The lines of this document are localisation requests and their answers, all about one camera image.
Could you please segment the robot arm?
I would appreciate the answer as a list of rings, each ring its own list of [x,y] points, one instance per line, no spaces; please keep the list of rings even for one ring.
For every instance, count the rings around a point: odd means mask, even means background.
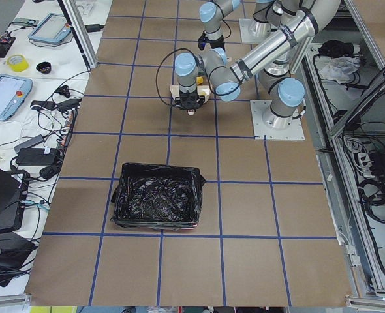
[[[230,13],[235,11],[241,1],[226,0],[226,1],[207,1],[199,8],[200,21],[204,25],[204,30],[198,39],[198,49],[203,51],[208,43],[211,48],[225,49],[225,41],[221,22]]]
[[[340,2],[257,1],[254,20],[271,23],[277,30],[229,65],[220,23],[238,5],[238,1],[208,1],[200,7],[200,20],[211,49],[204,53],[193,53],[186,48],[178,50],[174,67],[179,85],[179,95],[174,99],[177,108],[195,112],[203,105],[204,98],[198,94],[196,82],[199,76],[207,78],[211,92],[221,100],[237,99],[243,83],[306,38],[323,30],[335,16]]]

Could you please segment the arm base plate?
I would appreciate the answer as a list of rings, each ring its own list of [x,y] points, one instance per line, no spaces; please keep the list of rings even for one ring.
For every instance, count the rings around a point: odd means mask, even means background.
[[[239,19],[241,42],[243,44],[260,44],[265,41],[276,27],[271,23],[260,23],[254,19]]]
[[[278,117],[271,111],[270,100],[251,100],[250,105],[256,140],[295,142],[305,140],[297,108],[291,117]]]

